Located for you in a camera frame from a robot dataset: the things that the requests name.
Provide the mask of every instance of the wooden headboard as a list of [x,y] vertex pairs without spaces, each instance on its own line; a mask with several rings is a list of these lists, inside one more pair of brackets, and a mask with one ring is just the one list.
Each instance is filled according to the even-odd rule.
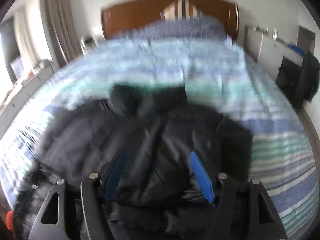
[[[160,20],[160,12],[177,0],[130,0],[101,10],[101,23],[104,38],[111,38],[120,31],[144,27]],[[215,16],[233,39],[238,38],[238,5],[223,0],[189,0],[206,15]]]

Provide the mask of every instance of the blue object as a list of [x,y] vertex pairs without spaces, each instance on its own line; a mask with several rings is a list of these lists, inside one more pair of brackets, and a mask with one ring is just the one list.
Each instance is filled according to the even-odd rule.
[[195,152],[190,153],[190,164],[201,188],[202,195],[209,201],[210,204],[212,204],[215,198],[212,189],[212,181]]
[[301,56],[305,56],[304,55],[304,52],[303,52],[303,50],[302,49],[300,49],[300,48],[298,48],[296,45],[289,45],[288,46],[290,49],[293,49],[295,52],[297,52],[298,54],[300,54]]
[[119,159],[117,160],[117,162],[114,164],[109,177],[105,181],[104,199],[106,202],[108,202],[112,198],[114,192],[116,191],[116,188],[121,179],[121,176],[124,171],[124,168],[126,167],[126,164],[127,164],[127,154],[122,153],[119,156]]

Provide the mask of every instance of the orange object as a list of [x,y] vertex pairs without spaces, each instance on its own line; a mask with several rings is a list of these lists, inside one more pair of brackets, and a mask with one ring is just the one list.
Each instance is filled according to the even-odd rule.
[[5,217],[5,223],[7,225],[7,228],[13,233],[13,237],[15,238],[13,230],[13,211],[9,211],[7,213],[7,216]]

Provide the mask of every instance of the pillow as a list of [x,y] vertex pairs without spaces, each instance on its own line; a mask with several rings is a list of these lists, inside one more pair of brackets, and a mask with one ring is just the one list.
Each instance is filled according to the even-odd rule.
[[158,20],[144,28],[118,33],[113,39],[199,38],[220,40],[226,38],[223,24],[215,17],[201,16],[174,21]]
[[168,7],[166,7],[161,13],[161,19],[170,21],[177,19],[190,19],[202,16],[203,13],[196,8],[189,0],[178,0]]

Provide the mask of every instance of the nightstand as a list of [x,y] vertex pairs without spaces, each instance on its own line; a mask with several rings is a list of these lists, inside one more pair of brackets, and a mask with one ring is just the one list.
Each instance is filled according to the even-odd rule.
[[285,43],[273,40],[269,35],[246,26],[244,50],[268,73],[273,81],[279,73],[284,58],[302,66],[303,57]]

